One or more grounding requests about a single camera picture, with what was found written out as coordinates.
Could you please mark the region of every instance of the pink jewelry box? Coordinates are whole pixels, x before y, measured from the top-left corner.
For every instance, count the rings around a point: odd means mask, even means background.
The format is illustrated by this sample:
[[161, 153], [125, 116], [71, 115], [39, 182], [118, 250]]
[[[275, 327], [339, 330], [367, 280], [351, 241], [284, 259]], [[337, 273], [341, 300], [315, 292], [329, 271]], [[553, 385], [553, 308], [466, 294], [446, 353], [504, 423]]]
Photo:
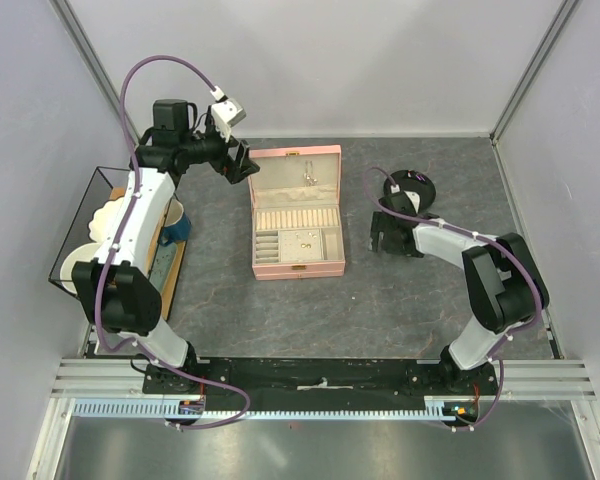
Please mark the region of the pink jewelry box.
[[251, 150], [252, 264], [258, 280], [344, 274], [340, 145]]

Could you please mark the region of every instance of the floor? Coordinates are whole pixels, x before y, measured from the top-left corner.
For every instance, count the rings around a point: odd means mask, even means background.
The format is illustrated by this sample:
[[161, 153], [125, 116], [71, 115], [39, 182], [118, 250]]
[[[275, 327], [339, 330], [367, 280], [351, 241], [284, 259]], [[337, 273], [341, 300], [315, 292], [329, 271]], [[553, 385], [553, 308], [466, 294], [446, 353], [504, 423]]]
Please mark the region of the floor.
[[568, 403], [498, 405], [474, 433], [421, 422], [246, 421], [179, 433], [74, 418], [57, 480], [593, 479]]
[[[463, 273], [435, 258], [367, 250], [373, 205], [362, 192], [371, 165], [427, 174], [430, 211], [482, 233], [514, 231], [486, 138], [275, 139], [253, 148], [342, 146], [346, 271], [340, 278], [256, 281], [247, 182], [229, 185], [192, 167], [178, 197], [193, 224], [169, 322], [200, 355], [437, 358], [470, 317]], [[375, 178], [380, 194], [383, 179]], [[508, 359], [545, 359], [544, 329], [507, 344]]]

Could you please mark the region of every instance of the mug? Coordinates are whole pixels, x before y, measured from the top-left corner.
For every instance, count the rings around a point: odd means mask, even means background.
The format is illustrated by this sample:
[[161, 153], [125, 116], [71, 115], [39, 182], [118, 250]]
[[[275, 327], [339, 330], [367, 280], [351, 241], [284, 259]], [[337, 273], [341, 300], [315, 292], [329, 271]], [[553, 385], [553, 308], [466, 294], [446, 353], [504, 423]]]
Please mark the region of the mug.
[[173, 199], [169, 204], [167, 218], [162, 227], [159, 243], [163, 247], [171, 245], [174, 242], [184, 242], [189, 238], [191, 232], [191, 222], [189, 217], [184, 213], [182, 204]]

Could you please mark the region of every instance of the white plate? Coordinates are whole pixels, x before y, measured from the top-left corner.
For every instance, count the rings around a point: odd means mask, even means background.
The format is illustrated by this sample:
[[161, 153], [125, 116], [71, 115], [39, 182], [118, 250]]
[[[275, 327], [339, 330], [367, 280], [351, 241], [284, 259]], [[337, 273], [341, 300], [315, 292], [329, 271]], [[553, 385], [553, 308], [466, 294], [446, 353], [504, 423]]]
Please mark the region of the white plate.
[[89, 238], [91, 240], [99, 243], [105, 241], [123, 200], [123, 197], [117, 200], [109, 200], [102, 208], [93, 213], [93, 219], [89, 222]]
[[62, 286], [68, 292], [71, 292], [74, 295], [76, 294], [76, 287], [73, 286], [73, 282], [71, 281], [71, 270], [73, 270], [73, 266], [76, 262], [90, 262], [98, 251], [98, 248], [100, 248], [99, 243], [87, 243], [76, 248], [64, 259], [62, 267], [60, 267], [60, 279]]

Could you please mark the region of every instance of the wall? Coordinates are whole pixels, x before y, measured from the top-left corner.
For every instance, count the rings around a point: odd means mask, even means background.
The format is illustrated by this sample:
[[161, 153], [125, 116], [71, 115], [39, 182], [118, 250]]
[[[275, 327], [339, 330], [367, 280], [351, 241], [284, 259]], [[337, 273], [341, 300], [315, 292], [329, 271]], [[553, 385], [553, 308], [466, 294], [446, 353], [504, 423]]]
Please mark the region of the wall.
[[[475, 135], [495, 125], [560, 0], [68, 0], [119, 88], [158, 53], [236, 97], [248, 136]], [[211, 100], [179, 65], [129, 93], [138, 130], [156, 98]]]
[[560, 344], [600, 398], [600, 0], [581, 2], [500, 151]]
[[0, 0], [0, 479], [24, 478], [79, 304], [47, 283], [96, 165], [126, 161], [116, 118], [45, 0]]

